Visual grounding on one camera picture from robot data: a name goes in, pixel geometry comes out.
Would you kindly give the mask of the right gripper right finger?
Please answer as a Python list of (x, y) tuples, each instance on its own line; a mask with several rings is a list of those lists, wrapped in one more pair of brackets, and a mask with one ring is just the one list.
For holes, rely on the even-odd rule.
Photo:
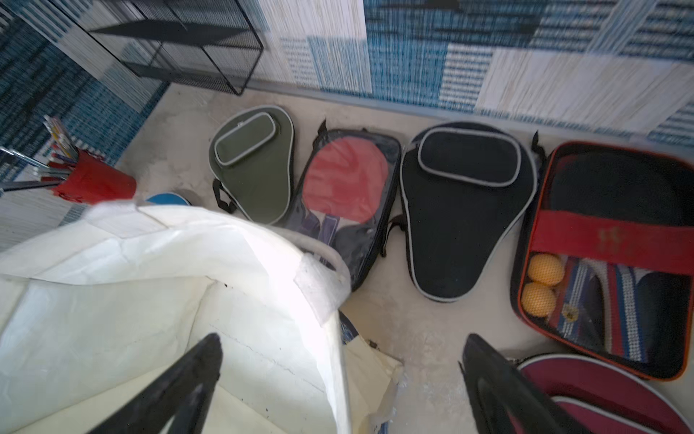
[(459, 364), (480, 433), (587, 433), (482, 336), (466, 339)]

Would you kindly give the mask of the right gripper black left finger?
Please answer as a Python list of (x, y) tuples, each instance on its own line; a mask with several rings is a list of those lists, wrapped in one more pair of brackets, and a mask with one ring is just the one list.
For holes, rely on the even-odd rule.
[(222, 343), (211, 333), (93, 433), (201, 433), (222, 367)]

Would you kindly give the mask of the maroon paddle cover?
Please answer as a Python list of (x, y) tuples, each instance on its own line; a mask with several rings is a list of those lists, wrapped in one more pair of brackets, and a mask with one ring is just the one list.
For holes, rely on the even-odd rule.
[(664, 395), (617, 367), (586, 356), (544, 354), (519, 371), (594, 433), (692, 433)]

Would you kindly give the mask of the white canvas tote bag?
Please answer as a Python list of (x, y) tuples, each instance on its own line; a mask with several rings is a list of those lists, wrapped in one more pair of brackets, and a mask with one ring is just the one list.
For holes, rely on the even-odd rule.
[(1, 255), (1, 430), (87, 433), (208, 334), (202, 433), (383, 433), (403, 374), (308, 236), (181, 205), (100, 204)]

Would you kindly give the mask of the black red mesh case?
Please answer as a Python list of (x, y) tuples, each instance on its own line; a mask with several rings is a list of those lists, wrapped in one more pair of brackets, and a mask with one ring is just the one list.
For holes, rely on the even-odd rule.
[[(526, 213), (511, 306), (533, 330), (631, 374), (683, 375), (693, 321), (693, 164), (652, 150), (569, 141), (552, 151)], [(564, 272), (546, 316), (522, 304), (531, 260)]]

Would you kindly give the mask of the blue paddle cover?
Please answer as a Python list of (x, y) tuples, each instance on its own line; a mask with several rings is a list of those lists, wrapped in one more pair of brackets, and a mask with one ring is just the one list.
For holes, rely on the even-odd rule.
[(191, 203), (186, 200), (182, 195), (179, 195), (178, 193), (174, 192), (167, 192), (167, 193), (158, 193), (157, 195), (151, 195), (150, 197), (146, 198), (146, 202), (148, 204), (153, 204), (153, 205), (181, 205), (181, 206), (190, 206)]

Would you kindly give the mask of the black paddle cover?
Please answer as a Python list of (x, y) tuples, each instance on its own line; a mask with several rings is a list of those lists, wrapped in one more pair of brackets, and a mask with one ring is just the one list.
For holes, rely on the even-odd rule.
[(419, 293), (451, 303), (470, 292), (538, 190), (545, 152), (508, 132), (450, 122), (417, 134), (399, 169), (410, 279)]

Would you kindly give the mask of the olive green paddle cover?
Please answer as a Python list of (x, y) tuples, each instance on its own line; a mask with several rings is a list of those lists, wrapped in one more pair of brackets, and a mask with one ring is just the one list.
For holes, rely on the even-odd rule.
[(294, 194), (295, 127), (277, 105), (248, 108), (226, 120), (209, 146), (213, 195), (225, 213), (280, 222)]

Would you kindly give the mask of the red ping pong paddle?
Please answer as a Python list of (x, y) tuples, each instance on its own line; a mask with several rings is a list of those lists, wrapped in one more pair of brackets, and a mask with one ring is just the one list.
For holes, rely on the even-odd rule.
[(366, 129), (322, 123), (281, 226), (339, 253), (356, 291), (381, 254), (399, 185), (402, 146)]

